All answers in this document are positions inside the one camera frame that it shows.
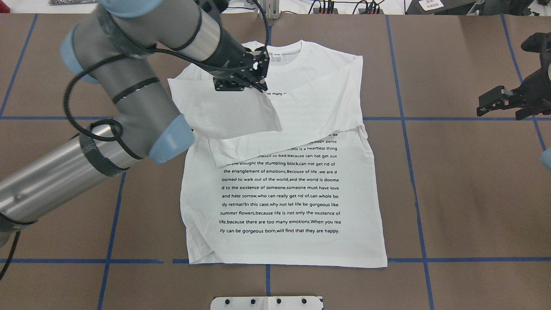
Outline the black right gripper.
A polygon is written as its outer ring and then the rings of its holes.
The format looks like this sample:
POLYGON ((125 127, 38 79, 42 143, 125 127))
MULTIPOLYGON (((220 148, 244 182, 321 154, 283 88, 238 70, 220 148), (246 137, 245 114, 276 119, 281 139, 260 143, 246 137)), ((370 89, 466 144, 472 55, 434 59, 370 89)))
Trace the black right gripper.
POLYGON ((530 74, 521 86, 513 91, 507 90, 504 86, 496 86, 479 96, 477 116, 481 117, 490 111, 509 109, 509 99, 513 107, 520 108, 515 112, 516 120, 539 114, 550 115, 551 83, 547 69, 538 69, 530 74))

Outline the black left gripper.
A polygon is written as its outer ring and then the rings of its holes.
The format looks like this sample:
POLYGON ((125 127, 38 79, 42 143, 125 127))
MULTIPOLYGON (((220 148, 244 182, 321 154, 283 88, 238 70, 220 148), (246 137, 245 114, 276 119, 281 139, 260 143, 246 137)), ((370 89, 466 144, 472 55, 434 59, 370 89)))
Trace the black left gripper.
POLYGON ((214 77, 214 87, 219 92, 237 92, 246 88, 259 92, 268 90, 266 81, 269 69, 269 54, 266 48, 246 48, 239 67, 229 69, 224 78, 214 77))

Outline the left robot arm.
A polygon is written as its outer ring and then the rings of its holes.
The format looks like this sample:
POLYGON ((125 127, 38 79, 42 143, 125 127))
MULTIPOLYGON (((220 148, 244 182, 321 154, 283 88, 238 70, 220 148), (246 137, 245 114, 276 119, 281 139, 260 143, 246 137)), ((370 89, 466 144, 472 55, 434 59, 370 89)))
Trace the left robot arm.
POLYGON ((218 91, 267 90, 265 47, 223 27, 226 0, 100 0, 61 44, 73 73, 62 94, 76 134, 1 179, 1 245, 42 216, 143 158, 164 163, 193 143, 185 117, 148 62, 156 53, 198 65, 218 91))

